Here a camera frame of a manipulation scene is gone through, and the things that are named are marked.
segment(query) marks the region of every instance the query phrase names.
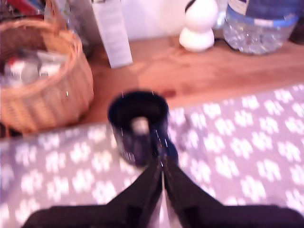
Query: bottle label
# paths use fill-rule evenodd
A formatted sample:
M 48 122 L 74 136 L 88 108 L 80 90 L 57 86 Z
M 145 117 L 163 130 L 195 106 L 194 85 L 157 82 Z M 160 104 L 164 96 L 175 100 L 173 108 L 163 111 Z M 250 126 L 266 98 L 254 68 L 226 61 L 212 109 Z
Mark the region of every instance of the bottle label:
M 290 19 L 300 14 L 302 0 L 228 0 L 237 13 L 266 20 Z
M 230 5 L 227 7 L 227 15 L 236 19 L 237 21 L 244 22 L 250 25 L 257 25 L 262 27 L 288 27 L 294 25 L 298 20 L 299 16 L 294 15 L 288 19 L 260 19 L 260 18 L 252 18 L 244 14 L 240 14 L 239 12 L 234 11 Z

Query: mug rim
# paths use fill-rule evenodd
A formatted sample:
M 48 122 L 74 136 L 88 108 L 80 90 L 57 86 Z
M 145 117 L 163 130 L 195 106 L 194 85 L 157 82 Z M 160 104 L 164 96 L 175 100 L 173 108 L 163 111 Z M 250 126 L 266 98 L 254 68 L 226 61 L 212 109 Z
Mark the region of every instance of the mug rim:
M 167 101 L 165 100 L 165 98 L 163 98 L 162 96 L 158 95 L 156 92 L 154 91 L 149 91 L 149 90 L 131 90 L 131 91 L 127 91 L 125 93 L 122 93 L 122 95 L 119 95 L 117 96 L 112 102 L 111 104 L 109 105 L 109 108 L 108 108 L 108 121 L 109 123 L 114 126 L 115 128 L 119 128 L 119 129 L 122 129 L 121 126 L 118 126 L 117 123 L 115 123 L 115 121 L 113 120 L 113 112 L 114 112 L 114 109 L 123 102 L 124 98 L 127 98 L 129 96 L 132 96 L 132 95 L 152 95 L 154 96 L 155 98 L 157 98 L 161 103 L 164 104 L 164 107 L 165 107 L 165 113 L 163 114 L 163 116 L 159 119 L 159 121 L 157 123 L 155 123 L 153 126 L 157 126 L 159 125 L 159 123 L 162 123 L 167 117 L 168 117 L 168 114 L 169 114 L 169 106 L 168 106 L 168 103 Z M 132 132 L 131 130 L 129 129 L 125 129 L 123 128 L 123 131 L 124 132 Z

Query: items in basket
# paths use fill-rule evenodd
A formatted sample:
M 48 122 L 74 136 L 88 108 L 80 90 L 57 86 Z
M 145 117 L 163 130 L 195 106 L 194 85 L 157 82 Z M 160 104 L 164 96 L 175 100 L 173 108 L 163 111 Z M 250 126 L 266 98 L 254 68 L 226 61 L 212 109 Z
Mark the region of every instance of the items in basket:
M 66 60 L 67 56 L 58 53 L 21 49 L 6 61 L 0 84 L 20 86 L 45 79 L 58 72 Z
M 43 18 L 44 5 L 40 0 L 0 0 L 0 22 L 22 17 Z

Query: wooden surface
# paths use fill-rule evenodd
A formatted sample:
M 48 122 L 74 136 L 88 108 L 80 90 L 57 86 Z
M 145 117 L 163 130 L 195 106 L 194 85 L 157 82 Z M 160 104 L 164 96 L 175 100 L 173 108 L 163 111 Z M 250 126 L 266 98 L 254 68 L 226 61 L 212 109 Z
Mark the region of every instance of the wooden surface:
M 91 57 L 95 99 L 82 123 L 107 120 L 110 102 L 132 89 L 156 91 L 174 108 L 304 82 L 304 46 L 292 43 L 265 56 L 234 52 L 224 43 L 203 53 L 189 53 L 177 38 L 130 46 L 133 64 L 120 69 L 110 68 L 102 49 Z

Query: wicker basket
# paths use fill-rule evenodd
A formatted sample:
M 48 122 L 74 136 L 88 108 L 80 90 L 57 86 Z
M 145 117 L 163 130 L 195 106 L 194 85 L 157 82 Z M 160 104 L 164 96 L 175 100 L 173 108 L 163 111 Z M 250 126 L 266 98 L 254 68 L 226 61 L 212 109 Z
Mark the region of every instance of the wicker basket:
M 24 19 L 0 24 L 0 60 L 18 48 L 56 51 L 69 56 L 60 71 L 20 87 L 0 89 L 0 121 L 23 134 L 72 124 L 93 100 L 93 76 L 78 36 L 68 31 L 52 0 L 54 23 Z

